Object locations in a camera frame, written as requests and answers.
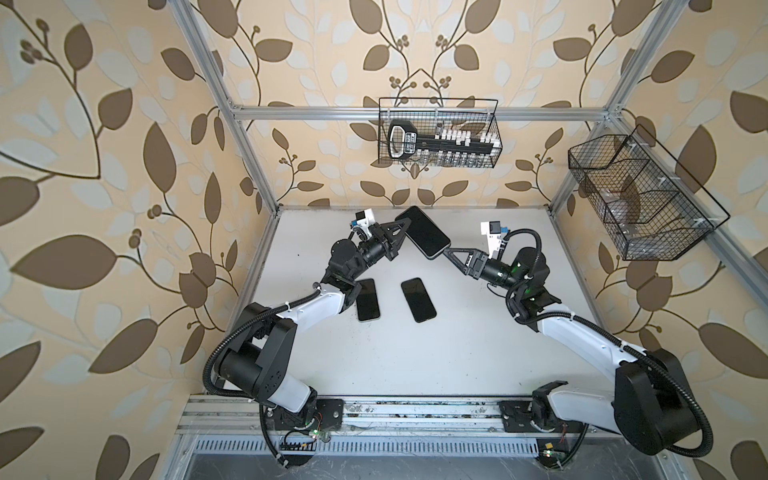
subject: white table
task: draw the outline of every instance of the white table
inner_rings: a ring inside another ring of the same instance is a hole
[[[394,220],[400,212],[374,210],[380,223]],[[538,231],[551,269],[547,289],[592,319],[545,210],[425,212],[451,238],[453,247],[487,250],[481,221],[500,220],[510,229]],[[354,210],[284,212],[254,301],[269,306],[311,293],[312,283],[323,276],[331,246],[349,235],[354,218]],[[514,237],[504,261],[510,263],[520,247],[533,245],[529,235]],[[416,276],[437,310],[437,317],[424,323],[414,321],[400,290],[401,282]],[[612,388],[571,350],[515,323],[504,300],[492,295],[485,281],[463,276],[443,256],[427,260],[410,239],[394,261],[380,260],[362,278],[376,281],[380,319],[361,323],[352,306],[296,336],[289,371],[320,395],[530,395],[554,380]]]

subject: smartphone screen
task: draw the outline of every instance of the smartphone screen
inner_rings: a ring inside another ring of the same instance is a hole
[[[429,299],[424,283],[420,278],[412,278],[401,283],[402,292],[406,295],[406,302],[411,309],[413,319],[421,323],[425,320],[435,318],[437,312],[432,301]]]
[[[360,294],[357,296],[357,319],[361,322],[374,320],[381,316],[379,298],[376,296],[376,284],[373,278],[360,280]]]
[[[422,212],[422,209],[416,206],[410,207],[396,217],[397,220],[402,218],[411,219],[406,235],[430,260],[434,260],[443,250],[451,246],[451,239]]]

